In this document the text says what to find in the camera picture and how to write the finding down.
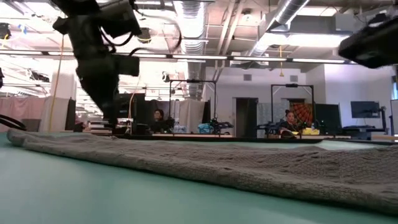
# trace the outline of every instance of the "knit towel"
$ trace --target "knit towel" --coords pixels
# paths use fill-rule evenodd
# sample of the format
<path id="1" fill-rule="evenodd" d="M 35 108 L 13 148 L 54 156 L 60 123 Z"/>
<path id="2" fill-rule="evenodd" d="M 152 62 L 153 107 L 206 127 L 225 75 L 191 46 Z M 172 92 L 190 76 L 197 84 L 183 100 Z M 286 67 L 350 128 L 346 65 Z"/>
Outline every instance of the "knit towel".
<path id="1" fill-rule="evenodd" d="M 398 147 L 327 151 L 233 144 L 133 141 L 91 134 L 51 136 L 10 129 L 15 146 L 111 166 L 301 200 L 398 214 Z"/>

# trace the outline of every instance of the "woman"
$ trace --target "woman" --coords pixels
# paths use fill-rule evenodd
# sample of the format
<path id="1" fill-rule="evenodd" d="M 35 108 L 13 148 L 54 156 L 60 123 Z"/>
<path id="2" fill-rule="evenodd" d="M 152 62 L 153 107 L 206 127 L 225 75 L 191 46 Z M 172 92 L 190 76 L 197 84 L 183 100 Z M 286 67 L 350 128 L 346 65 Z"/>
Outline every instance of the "woman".
<path id="1" fill-rule="evenodd" d="M 150 130 L 154 133 L 162 133 L 164 132 L 164 112 L 163 110 L 156 109 L 154 112 L 154 120 L 155 122 L 150 126 Z"/>
<path id="2" fill-rule="evenodd" d="M 154 113 L 155 121 L 163 121 L 164 112 L 161 109 L 156 109 Z"/>
<path id="3" fill-rule="evenodd" d="M 299 127 L 296 124 L 296 119 L 294 118 L 293 112 L 286 110 L 286 121 L 280 124 L 280 133 L 284 131 L 295 131 L 300 132 Z"/>

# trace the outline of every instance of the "pillar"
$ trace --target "pillar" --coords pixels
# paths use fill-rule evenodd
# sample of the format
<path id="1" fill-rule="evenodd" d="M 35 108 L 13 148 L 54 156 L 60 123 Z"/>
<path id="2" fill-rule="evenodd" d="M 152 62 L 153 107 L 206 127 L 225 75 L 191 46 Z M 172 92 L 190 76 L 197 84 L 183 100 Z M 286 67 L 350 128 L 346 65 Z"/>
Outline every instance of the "pillar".
<path id="1" fill-rule="evenodd" d="M 40 131 L 57 132 L 65 130 L 69 99 L 76 100 L 77 94 L 77 76 L 75 68 L 76 66 L 71 66 L 68 61 L 65 61 L 65 63 L 62 62 L 60 74 L 58 76 L 58 85 L 58 67 L 53 70 L 50 97 L 46 99 L 44 104 Z"/>

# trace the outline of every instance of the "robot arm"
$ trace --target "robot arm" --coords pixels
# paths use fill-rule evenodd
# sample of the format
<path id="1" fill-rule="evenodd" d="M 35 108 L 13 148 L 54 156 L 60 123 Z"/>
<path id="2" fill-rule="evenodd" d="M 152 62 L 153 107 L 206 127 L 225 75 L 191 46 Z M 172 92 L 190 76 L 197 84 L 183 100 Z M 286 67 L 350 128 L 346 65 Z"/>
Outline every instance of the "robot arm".
<path id="1" fill-rule="evenodd" d="M 141 29 L 135 18 L 133 0 L 113 1 L 99 6 L 95 0 L 52 0 L 67 18 L 58 18 L 53 28 L 68 34 L 73 54 L 78 62 L 76 74 L 81 87 L 109 119 L 116 124 L 115 97 L 119 94 L 119 74 L 139 75 L 139 58 L 115 55 L 112 43 L 103 42 L 103 30 L 111 37 L 130 33 L 129 39 L 140 35 Z"/>
<path id="2" fill-rule="evenodd" d="M 340 56 L 368 68 L 398 63 L 398 16 L 394 13 L 379 14 L 359 32 L 343 40 Z"/>

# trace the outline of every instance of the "door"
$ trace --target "door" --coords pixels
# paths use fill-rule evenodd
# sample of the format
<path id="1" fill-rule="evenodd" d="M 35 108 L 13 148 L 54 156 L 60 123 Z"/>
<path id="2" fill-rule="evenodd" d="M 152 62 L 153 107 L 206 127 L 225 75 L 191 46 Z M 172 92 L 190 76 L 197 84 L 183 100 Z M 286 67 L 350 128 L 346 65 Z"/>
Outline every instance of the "door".
<path id="1" fill-rule="evenodd" d="M 258 98 L 236 99 L 235 137 L 257 137 L 257 104 Z"/>

